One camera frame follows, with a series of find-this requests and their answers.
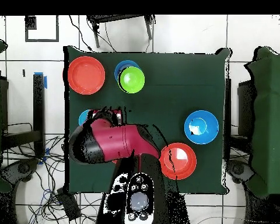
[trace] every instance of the dark green table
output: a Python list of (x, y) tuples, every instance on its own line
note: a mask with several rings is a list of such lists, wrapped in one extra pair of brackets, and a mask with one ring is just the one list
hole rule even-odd
[[(69, 88), (69, 112), (66, 105), (65, 114), (69, 114), (70, 135), (78, 126), (81, 112), (104, 106), (126, 107), (127, 123), (148, 124), (159, 149), (166, 144), (152, 124), (161, 130), (169, 144), (182, 142), (194, 150), (196, 170), (178, 181), (181, 193), (227, 192), (221, 185), (221, 174), (225, 60), (230, 55), (229, 49), (220, 49), (216, 54), (86, 53), (67, 46), (64, 51), (65, 61), (71, 63), (75, 58), (91, 56), (101, 62), (106, 72), (103, 87), (93, 95), (81, 95)], [(114, 78), (116, 65), (128, 59), (135, 61), (145, 75), (145, 86), (136, 94), (124, 93)], [(219, 121), (218, 136), (207, 145), (196, 145), (184, 134), (184, 122), (196, 110), (210, 111)], [(69, 191), (108, 192), (114, 166), (112, 162), (84, 166), (70, 159)], [(170, 181), (165, 177), (165, 185)]]
[(266, 198), (280, 194), (280, 54), (260, 47), (246, 68), (257, 90), (251, 143), (251, 166), (256, 174), (247, 187), (258, 198)]

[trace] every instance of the chair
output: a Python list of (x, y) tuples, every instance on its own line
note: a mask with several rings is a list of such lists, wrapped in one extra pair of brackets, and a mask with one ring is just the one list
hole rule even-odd
[(155, 19), (155, 15), (87, 15), (88, 21), (92, 24), (92, 28), (94, 31), (94, 37), (96, 40), (96, 47), (100, 48), (99, 38), (98, 38), (98, 29), (99, 24), (104, 22), (113, 22), (115, 20), (123, 20), (129, 18), (135, 18), (139, 16), (144, 16), (144, 20), (146, 23), (146, 29), (149, 39), (152, 39), (151, 29), (149, 25), (152, 24), (152, 20)]
[[(7, 44), (0, 40), (0, 53)], [(44, 78), (33, 75), (33, 131), (16, 134), (8, 130), (8, 81), (0, 76), (0, 224), (17, 224), (15, 195), (20, 181), (29, 181), (36, 171), (39, 159), (44, 156)], [(34, 142), (35, 157), (23, 159), (1, 169), (2, 152), (6, 149)]]

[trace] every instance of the black cable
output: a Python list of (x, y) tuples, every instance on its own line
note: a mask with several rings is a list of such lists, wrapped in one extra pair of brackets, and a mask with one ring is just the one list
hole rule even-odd
[(41, 188), (42, 188), (44, 191), (46, 191), (46, 189), (43, 187), (43, 182), (42, 182), (42, 180), (41, 180), (41, 177), (40, 177), (39, 173), (36, 172), (36, 171), (35, 171), (35, 173), (36, 173), (37, 176), (40, 178), (40, 186), (41, 186)]
[(116, 52), (116, 50), (113, 48), (113, 46), (112, 46), (111, 44), (109, 44), (101, 35), (99, 35), (98, 32), (96, 32), (96, 34), (97, 34), (99, 37), (101, 37), (101, 38)]
[(33, 129), (32, 129), (32, 125), (31, 125), (31, 123), (28, 123), (28, 122), (26, 122), (26, 123), (18, 123), (18, 124), (8, 124), (8, 126), (20, 125), (20, 124), (29, 124), (29, 125), (30, 125), (31, 130), (33, 130)]
[[(225, 120), (223, 120), (225, 122)], [(234, 126), (234, 127), (239, 127), (238, 125), (233, 125), (233, 124), (230, 124), (231, 126)]]
[[(148, 46), (147, 46), (147, 48), (149, 47), (149, 39), (148, 39)], [(145, 50), (145, 53), (147, 53), (147, 48), (146, 48), (146, 50)]]
[(85, 221), (86, 218), (87, 218), (87, 219), (90, 219), (90, 220), (93, 221), (93, 222), (96, 222), (94, 219), (92, 219), (92, 218), (86, 216), (85, 214), (81, 214), (81, 215), (85, 217), (84, 220), (82, 221), (82, 224), (83, 224), (83, 222)]
[(32, 214), (34, 215), (34, 218), (35, 218), (35, 220), (36, 220), (36, 223), (39, 224), (39, 222), (37, 221), (37, 214), (35, 213), (35, 211), (32, 209), (32, 207), (31, 207), (30, 205), (28, 205), (28, 208), (29, 208), (29, 210), (32, 212)]
[(87, 44), (84, 42), (84, 39), (83, 39), (82, 33), (81, 33), (81, 31), (80, 31), (80, 28), (78, 28), (76, 25), (74, 25), (73, 22), (72, 22), (71, 16), (70, 16), (70, 15), (68, 15), (68, 16), (69, 16), (69, 18), (70, 18), (70, 20), (71, 20), (72, 25), (73, 25), (74, 27), (76, 27), (76, 28), (79, 30), (79, 33), (81, 34), (81, 39), (82, 39), (83, 43), (85, 44), (85, 46), (86, 46), (90, 51), (92, 51), (92, 52), (95, 53), (95, 51), (93, 51), (93, 50), (91, 49), (91, 47), (90, 47), (89, 45), (87, 45)]
[(84, 195), (84, 197), (85, 197), (85, 200), (86, 200), (87, 203), (89, 204), (89, 206), (91, 206), (93, 209), (95, 209), (96, 215), (97, 215), (97, 209), (92, 205), (95, 201), (93, 201), (92, 203), (90, 203), (90, 202), (87, 200), (85, 193), (83, 193), (83, 195)]
[(57, 221), (57, 224), (59, 224), (59, 221), (58, 221), (58, 219), (56, 218), (56, 216), (53, 214), (53, 212), (50, 210), (50, 207), (48, 207), (48, 210), (51, 212), (51, 214), (53, 215), (53, 217), (56, 219), (56, 221)]
[(240, 156), (242, 156), (238, 151), (236, 151), (235, 149), (231, 148), (233, 151), (235, 151), (236, 153), (238, 153)]
[(99, 200), (102, 200), (102, 199), (99, 198), (99, 199), (97, 199), (97, 200), (94, 200), (91, 204), (89, 203), (89, 205), (85, 206), (85, 207), (82, 208), (81, 210), (83, 210), (83, 209), (85, 209), (85, 208), (87, 208), (87, 207), (89, 207), (89, 206), (92, 206), (92, 204), (93, 204), (94, 202), (99, 201)]
[(111, 41), (109, 40), (109, 36), (108, 36), (108, 32), (107, 32), (107, 25), (106, 25), (106, 23), (105, 23), (105, 30), (106, 30), (106, 34), (107, 34), (108, 41), (109, 41), (109, 43), (110, 43), (110, 45), (111, 45)]

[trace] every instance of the plate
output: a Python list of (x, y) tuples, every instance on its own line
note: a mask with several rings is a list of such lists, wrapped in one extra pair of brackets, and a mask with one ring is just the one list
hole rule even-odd
[(137, 67), (140, 69), (140, 67), (138, 66), (138, 64), (136, 64), (134, 61), (132, 60), (124, 60), (124, 61), (121, 61), (115, 68), (115, 71), (114, 71), (114, 77), (115, 77), (115, 80), (118, 82), (118, 75), (120, 74), (120, 72), (125, 69), (125, 68), (128, 68), (128, 67)]
[(104, 81), (104, 67), (93, 57), (79, 57), (69, 65), (68, 82), (77, 93), (92, 95), (100, 90)]

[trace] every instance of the black chair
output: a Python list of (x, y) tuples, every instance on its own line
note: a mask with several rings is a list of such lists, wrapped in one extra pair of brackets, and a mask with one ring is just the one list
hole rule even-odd
[(115, 20), (123, 20), (129, 18), (135, 18), (139, 16), (144, 16), (144, 20), (146, 23), (146, 29), (149, 39), (152, 39), (152, 33), (149, 25), (152, 24), (152, 20), (155, 19), (155, 15), (87, 15), (88, 21), (92, 24), (92, 28), (94, 31), (94, 37), (96, 40), (96, 47), (100, 48), (99, 38), (98, 38), (98, 29), (99, 24), (104, 22), (113, 22)]

